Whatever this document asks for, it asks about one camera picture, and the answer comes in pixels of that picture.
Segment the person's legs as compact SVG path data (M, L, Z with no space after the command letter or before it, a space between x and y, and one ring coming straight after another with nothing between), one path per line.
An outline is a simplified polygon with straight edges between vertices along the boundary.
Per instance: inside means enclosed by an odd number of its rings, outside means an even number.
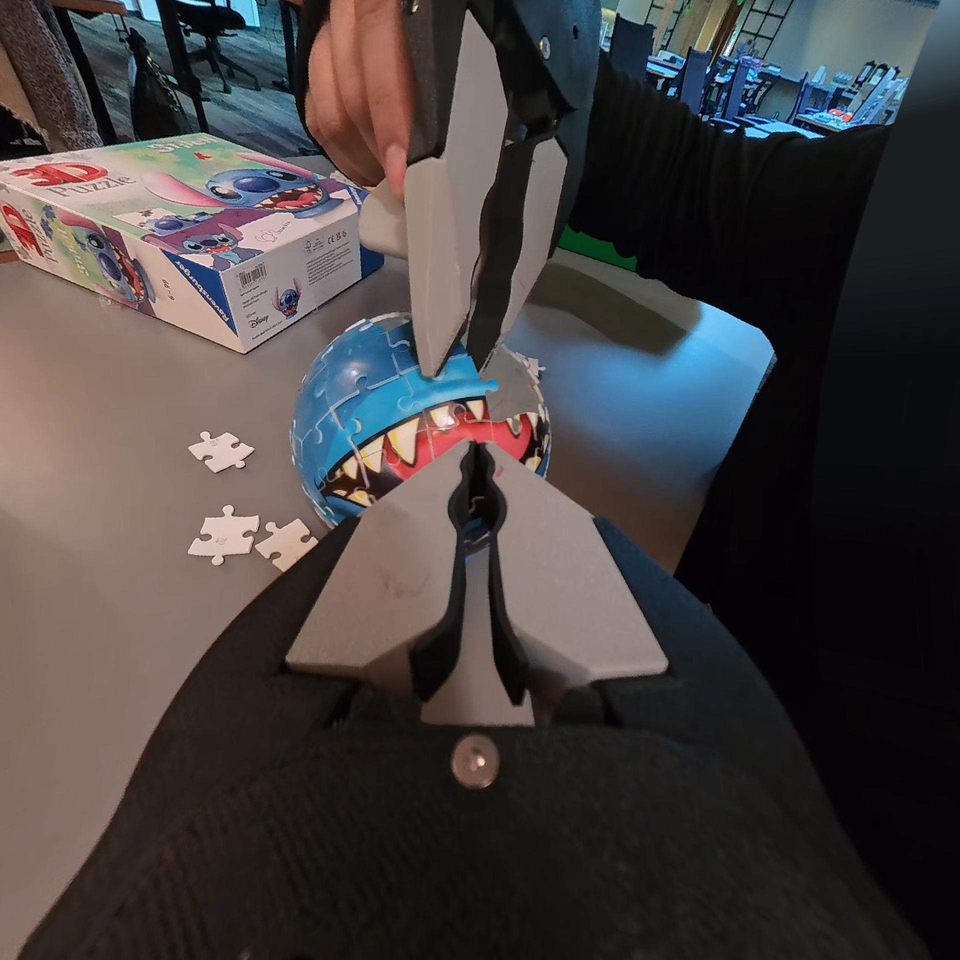
M958 958L958 110L893 128L826 358L819 691L794 717L933 958Z

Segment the black office chair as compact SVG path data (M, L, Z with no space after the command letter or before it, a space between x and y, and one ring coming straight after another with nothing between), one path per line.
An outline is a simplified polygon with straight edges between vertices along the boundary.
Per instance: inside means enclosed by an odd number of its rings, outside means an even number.
M258 77L222 51L222 38L232 38L246 30L244 17L233 9L230 1L224 2L223 6L214 1L177 1L174 2L174 9L183 35L186 38L203 38L203 48L187 52L189 62L207 63L211 72L221 81L224 94L232 92L229 79L234 79L237 73L249 78L255 91L261 90Z

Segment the green plastic bin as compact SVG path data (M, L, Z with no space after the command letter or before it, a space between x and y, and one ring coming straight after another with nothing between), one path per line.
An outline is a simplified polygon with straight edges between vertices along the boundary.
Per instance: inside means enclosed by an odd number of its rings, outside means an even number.
M622 256L613 243L596 239L589 234L572 229L569 225L564 228L559 237L558 249L632 273L637 270L637 258L634 256Z

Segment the printed puzzle box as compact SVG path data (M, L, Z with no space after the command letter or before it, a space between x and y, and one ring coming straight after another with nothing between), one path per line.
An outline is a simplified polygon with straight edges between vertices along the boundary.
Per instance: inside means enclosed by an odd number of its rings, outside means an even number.
M19 258L239 354L379 270L340 174L187 134L5 161Z

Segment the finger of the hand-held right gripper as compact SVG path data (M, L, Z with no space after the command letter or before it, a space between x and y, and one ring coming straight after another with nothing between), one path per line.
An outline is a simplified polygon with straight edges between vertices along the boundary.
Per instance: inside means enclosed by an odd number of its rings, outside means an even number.
M436 376L472 302L481 215L508 117L497 53L469 9L417 9L404 24L416 105L404 207L417 358Z
M568 160L554 138L501 151L481 217L481 256L466 350L485 376L543 270L553 242Z

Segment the white puzzle piece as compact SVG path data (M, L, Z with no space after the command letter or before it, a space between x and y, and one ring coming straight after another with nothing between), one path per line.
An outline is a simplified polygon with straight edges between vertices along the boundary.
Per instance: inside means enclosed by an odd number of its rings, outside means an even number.
M317 537L299 518L284 525L268 521L264 533L254 549L281 571L289 570L318 544Z
M204 519L187 554L208 558L212 566L221 567L227 557L250 554L259 526L259 515L236 515L233 505L225 505L221 515Z
M247 459L256 452L253 446L229 432L212 437L209 431L202 431L199 441L189 444L187 450L214 474L230 468L243 469Z

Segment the blue puzzle ball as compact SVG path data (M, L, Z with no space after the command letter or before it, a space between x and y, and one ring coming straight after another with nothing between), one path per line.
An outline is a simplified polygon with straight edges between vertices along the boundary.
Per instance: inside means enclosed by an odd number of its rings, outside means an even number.
M361 319L318 354L294 406L291 447L301 486L329 528L359 516L464 441L497 444L546 476L551 428L527 358L503 357L532 397L510 416L493 414L499 379L481 379L456 345L434 378L422 371L409 314Z

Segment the black bag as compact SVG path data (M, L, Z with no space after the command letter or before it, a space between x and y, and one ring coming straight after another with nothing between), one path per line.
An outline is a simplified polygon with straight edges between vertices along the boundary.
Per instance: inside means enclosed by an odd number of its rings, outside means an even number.
M144 37L126 31L127 88L133 137L139 141L191 133L186 113L173 85L152 60Z

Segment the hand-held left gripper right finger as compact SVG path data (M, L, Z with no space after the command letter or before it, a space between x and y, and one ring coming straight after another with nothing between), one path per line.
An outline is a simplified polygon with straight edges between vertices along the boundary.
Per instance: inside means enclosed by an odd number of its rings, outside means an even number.
M660 676L667 655L594 516L492 442L484 482L493 659L507 696L555 707L598 681Z

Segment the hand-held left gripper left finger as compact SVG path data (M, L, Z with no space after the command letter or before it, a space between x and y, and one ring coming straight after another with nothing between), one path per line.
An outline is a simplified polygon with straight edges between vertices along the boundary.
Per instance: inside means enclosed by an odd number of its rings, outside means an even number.
M286 655L292 671L424 703L441 688L460 654L476 450L458 443L356 518Z

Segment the person's right forearm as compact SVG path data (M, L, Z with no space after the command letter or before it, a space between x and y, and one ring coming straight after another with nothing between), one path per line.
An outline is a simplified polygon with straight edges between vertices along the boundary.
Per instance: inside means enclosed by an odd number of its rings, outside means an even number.
M599 54L569 226L773 345L834 320L895 126L725 133Z

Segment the beige burlap cloth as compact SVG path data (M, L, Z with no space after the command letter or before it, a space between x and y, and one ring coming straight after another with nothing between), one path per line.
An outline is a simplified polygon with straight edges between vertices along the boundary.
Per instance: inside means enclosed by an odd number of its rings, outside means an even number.
M1 103L3 108L19 123L29 127L35 134L44 139L42 125L35 114L23 85L18 78L17 71L11 59L1 45Z

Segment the person's right hand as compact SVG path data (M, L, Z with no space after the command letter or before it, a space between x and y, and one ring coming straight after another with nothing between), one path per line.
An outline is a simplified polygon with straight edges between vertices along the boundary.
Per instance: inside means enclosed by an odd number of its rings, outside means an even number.
M305 126L355 184L404 199L415 106L400 1L332 1L309 44Z

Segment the grey knit cloth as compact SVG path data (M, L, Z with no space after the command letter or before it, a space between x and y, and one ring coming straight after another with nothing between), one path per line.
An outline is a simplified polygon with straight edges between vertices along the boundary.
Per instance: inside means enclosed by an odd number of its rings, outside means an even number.
M66 38L49 1L3 1L1 45L53 153L104 145Z

